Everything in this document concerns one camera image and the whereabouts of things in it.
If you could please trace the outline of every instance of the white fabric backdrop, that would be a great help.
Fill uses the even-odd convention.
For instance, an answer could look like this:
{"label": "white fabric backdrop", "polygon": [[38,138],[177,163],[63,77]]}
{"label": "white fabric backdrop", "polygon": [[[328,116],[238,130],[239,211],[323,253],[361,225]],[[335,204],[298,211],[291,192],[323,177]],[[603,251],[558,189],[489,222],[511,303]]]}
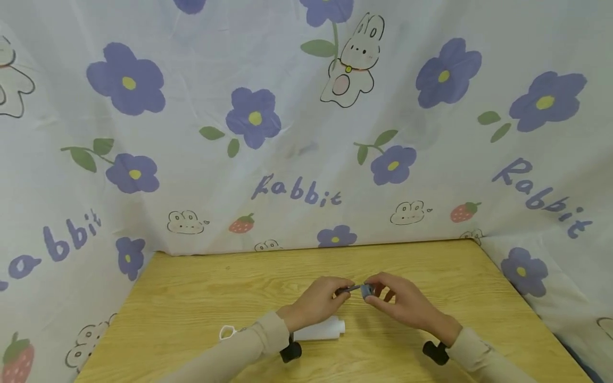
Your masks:
{"label": "white fabric backdrop", "polygon": [[155,250],[460,237],[613,381],[611,15],[4,1],[4,381],[73,380]]}

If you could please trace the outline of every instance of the hand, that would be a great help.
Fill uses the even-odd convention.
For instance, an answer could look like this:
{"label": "hand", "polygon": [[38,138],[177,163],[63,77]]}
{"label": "hand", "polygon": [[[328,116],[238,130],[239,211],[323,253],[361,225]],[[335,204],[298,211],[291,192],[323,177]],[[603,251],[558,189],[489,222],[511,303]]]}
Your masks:
{"label": "hand", "polygon": [[[402,324],[431,333],[447,347],[453,345],[462,331],[462,325],[457,320],[434,307],[417,286],[405,278],[379,273],[369,277],[364,283],[374,287],[373,295],[366,297],[366,303]],[[389,291],[380,299],[385,287],[388,287]],[[394,296],[395,303],[390,303]]]}
{"label": "hand", "polygon": [[283,306],[276,313],[285,321],[290,333],[321,323],[332,316],[351,296],[350,293],[343,292],[333,298],[334,292],[353,285],[353,281],[349,279],[322,276],[315,279],[296,302]]}

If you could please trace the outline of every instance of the rabbit text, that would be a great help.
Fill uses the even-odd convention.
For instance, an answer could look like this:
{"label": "rabbit text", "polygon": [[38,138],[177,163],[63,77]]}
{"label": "rabbit text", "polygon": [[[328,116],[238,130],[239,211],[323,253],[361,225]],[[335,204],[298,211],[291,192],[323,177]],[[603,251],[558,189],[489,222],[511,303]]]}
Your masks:
{"label": "rabbit text", "polygon": [[[513,161],[510,165],[505,167],[500,173],[496,174],[496,176],[492,178],[492,182],[496,182],[496,180],[502,179],[505,184],[510,186],[513,184],[511,174],[525,174],[529,173],[530,171],[532,171],[532,164],[520,157]],[[520,180],[515,183],[515,189],[527,195],[530,195],[533,187],[534,183],[530,180]],[[540,209],[551,211],[553,213],[561,213],[561,215],[558,217],[558,220],[560,222],[564,222],[573,215],[573,213],[568,211],[569,209],[566,209],[566,200],[568,200],[570,197],[564,197],[555,201],[554,203],[551,203],[550,205],[545,206],[546,202],[543,201],[543,197],[553,191],[554,189],[552,187],[549,187],[539,191],[536,194],[533,194],[526,201],[526,207],[531,210]],[[582,207],[577,207],[575,209],[576,213],[581,213],[582,211]],[[584,232],[585,227],[591,225],[592,223],[592,221],[580,221],[577,219],[575,220],[574,224],[572,224],[571,227],[568,228],[566,234],[572,239],[578,238],[579,234],[577,234],[577,231]]]}
{"label": "rabbit text", "polygon": [[[102,226],[102,222],[100,221],[96,213],[94,213],[92,209],[90,209],[90,212],[91,220],[95,222],[98,227]],[[84,217],[85,221],[89,221],[89,214],[85,214]],[[87,226],[89,227],[89,232],[91,233],[91,235],[96,235],[96,229],[93,223],[87,223]],[[82,248],[88,238],[88,234],[85,228],[78,226],[76,227],[70,219],[67,219],[66,229],[68,230],[68,234],[72,239],[72,245],[74,246],[75,250],[79,250],[80,248]],[[53,234],[51,234],[51,229],[49,229],[49,226],[43,227],[42,233],[43,238],[45,240],[45,245],[47,247],[47,252],[49,253],[51,259],[53,259],[55,262],[59,262],[61,260],[66,259],[68,253],[70,252],[70,245],[68,244],[68,241],[56,241],[53,238]],[[34,268],[40,265],[41,262],[42,259],[35,258],[27,254],[18,256],[9,263],[9,276],[13,279],[25,278],[30,275]],[[0,280],[0,292],[5,291],[8,288],[9,283]]]}
{"label": "rabbit text", "polygon": [[[257,185],[256,190],[253,192],[253,195],[251,196],[252,200],[256,199],[257,195],[260,193],[263,193],[263,194],[268,193],[268,189],[266,188],[266,185],[268,185],[268,183],[272,180],[274,175],[275,174],[272,173],[271,175],[267,175],[262,178],[262,181],[260,181],[260,183]],[[317,201],[319,201],[319,194],[315,191],[317,182],[316,181],[311,182],[311,186],[308,188],[306,193],[300,187],[301,182],[302,182],[302,177],[298,177],[298,179],[294,183],[294,187],[292,188],[292,191],[289,193],[289,197],[293,200],[299,200],[304,195],[304,201],[306,203],[309,203],[310,205],[315,205]],[[287,193],[287,190],[285,189],[285,184],[280,181],[273,183],[272,187],[270,188],[270,191],[272,191],[273,194]],[[330,192],[324,193],[324,196],[326,197],[328,197],[329,195],[330,195]],[[330,203],[332,205],[340,205],[341,204],[341,192],[336,193],[334,197],[330,198]],[[324,207],[325,204],[326,204],[326,199],[322,198],[321,201],[319,202],[319,207],[322,208]]]}

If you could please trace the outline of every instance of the rabbit collar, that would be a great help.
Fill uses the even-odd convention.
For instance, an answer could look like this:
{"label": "rabbit collar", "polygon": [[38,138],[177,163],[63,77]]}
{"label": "rabbit collar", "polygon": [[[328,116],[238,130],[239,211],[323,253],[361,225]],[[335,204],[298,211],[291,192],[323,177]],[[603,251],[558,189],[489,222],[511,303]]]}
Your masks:
{"label": "rabbit collar", "polygon": [[352,72],[352,71],[354,71],[354,70],[355,70],[355,71],[357,71],[357,72],[363,72],[363,71],[365,71],[365,70],[368,70],[368,69],[358,69],[358,68],[354,68],[354,67],[352,67],[351,65],[347,65],[347,64],[345,64],[343,61],[341,61],[341,59],[338,59],[338,62],[339,62],[339,63],[341,63],[341,65],[345,67],[345,73],[351,73],[351,72]]}

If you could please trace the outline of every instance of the wood grain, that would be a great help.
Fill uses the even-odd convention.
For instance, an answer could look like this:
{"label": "wood grain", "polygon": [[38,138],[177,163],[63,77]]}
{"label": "wood grain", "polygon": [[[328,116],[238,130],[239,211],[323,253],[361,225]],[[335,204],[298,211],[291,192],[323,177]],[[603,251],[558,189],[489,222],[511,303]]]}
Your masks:
{"label": "wood grain", "polygon": [[[78,383],[151,382],[241,328],[292,303],[318,276],[357,283],[379,271],[414,281],[431,301],[473,327],[540,383],[589,383],[479,246],[470,240],[169,257],[156,254]],[[303,342],[285,365],[271,357],[235,382],[470,382],[455,363],[421,353],[428,334],[403,327],[355,294],[338,315],[339,340]]]}

